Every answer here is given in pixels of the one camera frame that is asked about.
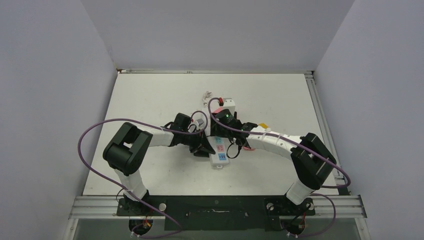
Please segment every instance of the purple cable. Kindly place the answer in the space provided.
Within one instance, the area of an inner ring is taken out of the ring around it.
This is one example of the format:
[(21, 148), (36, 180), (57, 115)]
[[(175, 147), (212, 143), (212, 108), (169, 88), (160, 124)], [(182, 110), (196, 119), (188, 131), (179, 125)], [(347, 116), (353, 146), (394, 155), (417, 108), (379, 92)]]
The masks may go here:
[[(329, 230), (334, 225), (334, 223), (336, 222), (336, 205), (334, 204), (333, 200), (331, 200), (331, 198), (329, 198), (328, 196), (326, 196), (324, 194), (320, 194), (320, 193), (312, 193), (311, 196), (321, 196), (321, 197), (324, 197), (324, 198), (326, 198), (330, 201), (330, 203), (332, 205), (332, 209), (333, 209), (332, 220), (331, 220), (330, 224), (326, 228), (324, 228), (323, 230), (317, 231), (317, 232), (314, 232), (314, 233), (297, 235), (298, 238), (307, 238), (307, 237), (312, 237), (312, 236), (317, 236), (317, 235), (323, 234), (327, 230)], [(283, 229), (285, 229), (283, 222), (281, 222), (281, 226), (282, 226)], [(290, 233), (289, 231), (287, 231), (287, 232), (290, 234), (290, 236), (296, 237), (295, 234)]]
[[(201, 114), (203, 114), (204, 115), (204, 117), (205, 117), (205, 119), (206, 119), (206, 124), (205, 124), (205, 126), (204, 126), (204, 128), (202, 128), (200, 131), (197, 131), (197, 132), (181, 132), (181, 131), (176, 131), (176, 130), (171, 130), (171, 129), (166, 129), (166, 128), (161, 128), (161, 127), (157, 127), (157, 126), (153, 126), (153, 125), (150, 125), (150, 124), (147, 124), (147, 123), (144, 123), (144, 122), (141, 122), (141, 121), (137, 121), (137, 120), (133, 120), (133, 119), (129, 119), (129, 118), (113, 118), (113, 119), (108, 119), (108, 120), (104, 120), (104, 121), (101, 121), (101, 122), (98, 122), (98, 123), (96, 123), (96, 124), (94, 124), (94, 125), (92, 125), (91, 127), (89, 127), (89, 128), (87, 128), (87, 130), (85, 130), (82, 134), (81, 134), (81, 136), (79, 137), (79, 140), (78, 140), (78, 155), (79, 155), (79, 158), (81, 159), (81, 161), (82, 161), (82, 163), (88, 168), (88, 169), (90, 169), (93, 173), (95, 173), (95, 174), (97, 174), (97, 175), (99, 175), (100, 177), (102, 177), (102, 178), (104, 178), (104, 179), (106, 179), (106, 180), (108, 180), (108, 181), (110, 181), (110, 182), (112, 182), (112, 183), (114, 183), (114, 184), (116, 184), (116, 185), (118, 185), (118, 186), (120, 186), (121, 188), (123, 188), (128, 194), (130, 194), (133, 198), (135, 198), (137, 201), (139, 201), (140, 203), (142, 203), (142, 204), (144, 204), (145, 206), (147, 206), (147, 207), (149, 207), (150, 209), (153, 209), (154, 211), (156, 211), (157, 213), (160, 213), (160, 214), (162, 214), (163, 216), (165, 216), (166, 218), (168, 218), (169, 220), (171, 220), (172, 222), (174, 222), (176, 225), (178, 225), (180, 228), (183, 228), (182, 226), (181, 226), (181, 224), (177, 221), (177, 220), (175, 220), (174, 218), (172, 218), (171, 216), (169, 216), (168, 214), (166, 214), (166, 213), (164, 213), (164, 212), (162, 212), (162, 211), (160, 211), (159, 209), (157, 209), (156, 207), (154, 207), (154, 206), (152, 206), (152, 205), (150, 205), (150, 204), (148, 204), (147, 202), (145, 202), (145, 201), (143, 201), (143, 200), (141, 200), (140, 198), (138, 198), (137, 196), (135, 196), (134, 195), (134, 193), (132, 193), (131, 191), (129, 191), (129, 189), (128, 188), (126, 188), (124, 185), (122, 185), (121, 183), (119, 183), (119, 182), (117, 182), (117, 181), (115, 181), (115, 180), (113, 180), (113, 179), (111, 179), (110, 177), (107, 177), (107, 176), (105, 176), (105, 175), (103, 175), (103, 174), (101, 174), (100, 172), (98, 172), (97, 170), (95, 170), (94, 168), (92, 168), (92, 166), (90, 166), (90, 164), (84, 159), (84, 157), (83, 157), (83, 153), (82, 153), (82, 151), (81, 151), (81, 143), (82, 143), (82, 141), (83, 141), (83, 138), (84, 138), (84, 136), (89, 132), (89, 131), (91, 131), (93, 128), (95, 128), (95, 127), (97, 127), (97, 126), (100, 126), (100, 125), (102, 125), (102, 124), (105, 124), (105, 123), (110, 123), (110, 122), (117, 122), (117, 121), (125, 121), (125, 122), (132, 122), (132, 123), (136, 123), (136, 124), (140, 124), (140, 125), (144, 125), (144, 126), (147, 126), (147, 127), (150, 127), (150, 128), (154, 128), (154, 129), (157, 129), (157, 130), (164, 130), (164, 131), (166, 131), (166, 132), (171, 132), (171, 133), (176, 133), (176, 134), (184, 134), (184, 135), (196, 135), (196, 134), (199, 134), (199, 133), (201, 133), (201, 132), (203, 132), (203, 131), (205, 131), (205, 129), (206, 129), (206, 127), (208, 126), (208, 117), (206, 116), (206, 114), (204, 113), (204, 112), (202, 112), (202, 111), (195, 111), (195, 112), (193, 112), (193, 114), (191, 115), (191, 119), (193, 119), (193, 115), (194, 114), (196, 114), (196, 113), (201, 113)], [(140, 226), (140, 224), (139, 225), (137, 225), (137, 226), (135, 226), (131, 231), (132, 232), (134, 232), (134, 230), (136, 229), (136, 228), (138, 228)], [(166, 237), (166, 236), (169, 236), (169, 235), (173, 235), (173, 234), (177, 234), (177, 233), (180, 233), (182, 230), (177, 230), (177, 231), (173, 231), (173, 232), (170, 232), (170, 233), (166, 233), (166, 234), (162, 234), (162, 235), (157, 235), (157, 236), (140, 236), (140, 238), (142, 238), (142, 239), (156, 239), (156, 238), (161, 238), (161, 237)]]
[[(234, 131), (234, 132), (238, 132), (238, 133), (242, 133), (242, 134), (253, 134), (253, 135), (263, 135), (264, 134), (263, 132), (242, 131), (242, 130), (238, 130), (238, 129), (235, 129), (235, 128), (232, 128), (232, 127), (229, 127), (229, 126), (224, 125), (223, 123), (221, 123), (220, 121), (218, 121), (215, 118), (214, 115), (212, 115), (212, 112), (211, 112), (211, 102), (213, 100), (219, 100), (219, 98), (218, 97), (211, 98), (209, 100), (209, 102), (207, 103), (207, 110), (209, 111), (209, 114), (210, 114), (210, 117), (212, 118), (212, 120), (214, 120), (217, 124), (219, 124), (220, 126), (226, 128), (228, 130), (231, 130), (231, 131)], [(345, 187), (347, 187), (347, 186), (349, 186), (351, 184), (351, 178), (348, 176), (348, 174), (343, 169), (341, 169), (339, 166), (337, 166), (336, 164), (332, 163), (330, 160), (326, 159), (325, 157), (321, 156), (317, 152), (313, 151), (312, 149), (310, 149), (310, 148), (308, 148), (306, 146), (300, 145), (299, 143), (297, 143), (297, 142), (295, 142), (293, 140), (290, 140), (290, 139), (288, 139), (286, 137), (283, 137), (283, 136), (280, 136), (280, 135), (277, 135), (277, 134), (274, 134), (274, 133), (266, 133), (266, 135), (272, 136), (272, 137), (276, 137), (276, 138), (280, 138), (280, 139), (282, 139), (282, 140), (284, 140), (284, 141), (286, 141), (288, 143), (291, 143), (291, 144), (293, 144), (293, 145), (295, 145), (295, 146), (297, 146), (297, 147), (299, 147), (301, 149), (304, 149), (305, 151), (313, 154), (314, 156), (318, 157), (322, 161), (326, 162), (327, 164), (329, 164), (333, 168), (337, 169), (346, 178), (346, 181), (347, 181), (346, 184), (338, 185), (338, 186), (321, 186), (322, 188), (325, 188), (325, 189), (341, 189), (341, 188), (345, 188)]]

